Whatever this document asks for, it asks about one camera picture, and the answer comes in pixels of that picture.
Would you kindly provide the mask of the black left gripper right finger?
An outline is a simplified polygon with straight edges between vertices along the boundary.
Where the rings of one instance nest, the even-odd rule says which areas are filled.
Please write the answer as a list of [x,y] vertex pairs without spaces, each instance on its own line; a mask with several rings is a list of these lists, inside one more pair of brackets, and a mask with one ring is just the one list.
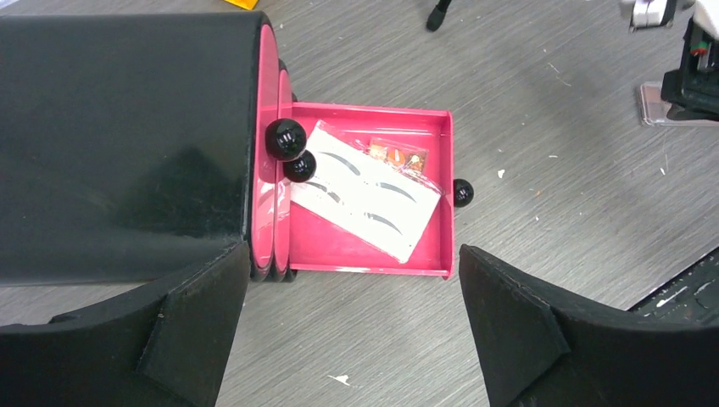
[[492,406],[718,403],[718,325],[616,309],[468,245],[459,276]]

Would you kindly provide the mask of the small eyeshadow palette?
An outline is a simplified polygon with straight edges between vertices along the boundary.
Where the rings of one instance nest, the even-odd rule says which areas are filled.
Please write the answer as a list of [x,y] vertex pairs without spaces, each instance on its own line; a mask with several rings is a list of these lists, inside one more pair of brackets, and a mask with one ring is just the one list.
[[367,153],[396,170],[414,173],[424,171],[428,155],[428,151],[424,148],[380,137],[371,139]]

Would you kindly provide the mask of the false eyelash card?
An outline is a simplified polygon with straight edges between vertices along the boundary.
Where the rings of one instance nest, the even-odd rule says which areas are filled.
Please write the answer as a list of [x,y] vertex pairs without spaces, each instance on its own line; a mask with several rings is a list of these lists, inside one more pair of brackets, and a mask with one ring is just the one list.
[[341,136],[335,126],[316,122],[307,143],[316,160],[315,174],[293,183],[292,201],[399,263],[408,262],[442,189],[372,158],[364,143],[345,142]]

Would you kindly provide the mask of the black drawer organizer cabinet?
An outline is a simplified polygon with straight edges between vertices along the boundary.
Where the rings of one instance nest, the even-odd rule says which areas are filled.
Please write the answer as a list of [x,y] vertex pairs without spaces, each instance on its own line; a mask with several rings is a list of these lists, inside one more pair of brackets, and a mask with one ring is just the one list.
[[1,18],[1,283],[153,280],[276,238],[265,129],[286,70],[261,12]]

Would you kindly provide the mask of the yellow toy block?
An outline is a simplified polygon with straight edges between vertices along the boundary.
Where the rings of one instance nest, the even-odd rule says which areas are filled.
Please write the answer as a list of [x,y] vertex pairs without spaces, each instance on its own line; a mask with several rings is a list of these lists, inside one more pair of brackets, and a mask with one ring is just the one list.
[[224,0],[225,2],[239,7],[243,10],[254,10],[259,0]]

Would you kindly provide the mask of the black tripod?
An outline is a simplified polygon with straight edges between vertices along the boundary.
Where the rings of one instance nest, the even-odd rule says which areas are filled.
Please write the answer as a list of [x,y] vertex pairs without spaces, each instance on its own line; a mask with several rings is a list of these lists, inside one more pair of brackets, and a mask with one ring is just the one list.
[[426,29],[430,32],[437,31],[443,24],[449,5],[452,0],[439,0],[426,20]]

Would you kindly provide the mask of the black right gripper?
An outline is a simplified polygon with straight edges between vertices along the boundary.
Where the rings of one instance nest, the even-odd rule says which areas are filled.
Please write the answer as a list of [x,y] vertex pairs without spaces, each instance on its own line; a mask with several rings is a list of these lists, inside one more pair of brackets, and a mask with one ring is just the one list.
[[717,11],[695,11],[683,37],[678,69],[664,74],[660,97],[673,121],[718,120]]

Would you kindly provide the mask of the long eyeshadow palette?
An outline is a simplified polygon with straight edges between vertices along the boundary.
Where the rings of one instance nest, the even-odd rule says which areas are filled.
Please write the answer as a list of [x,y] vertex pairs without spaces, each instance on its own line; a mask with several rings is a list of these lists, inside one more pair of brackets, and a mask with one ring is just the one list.
[[669,117],[672,105],[660,97],[661,82],[648,81],[637,88],[641,123],[646,126],[718,127],[714,120],[674,120]]

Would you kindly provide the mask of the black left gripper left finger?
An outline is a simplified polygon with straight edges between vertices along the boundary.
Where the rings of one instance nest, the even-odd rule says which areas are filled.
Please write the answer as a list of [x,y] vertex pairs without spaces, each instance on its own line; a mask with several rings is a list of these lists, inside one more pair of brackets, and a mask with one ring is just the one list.
[[250,265],[238,243],[47,324],[3,326],[2,405],[215,405]]

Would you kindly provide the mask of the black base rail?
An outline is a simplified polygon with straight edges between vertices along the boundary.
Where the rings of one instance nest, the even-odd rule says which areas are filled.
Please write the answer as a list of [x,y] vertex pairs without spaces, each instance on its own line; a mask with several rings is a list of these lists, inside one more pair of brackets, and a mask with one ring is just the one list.
[[718,325],[718,248],[628,310],[671,323]]

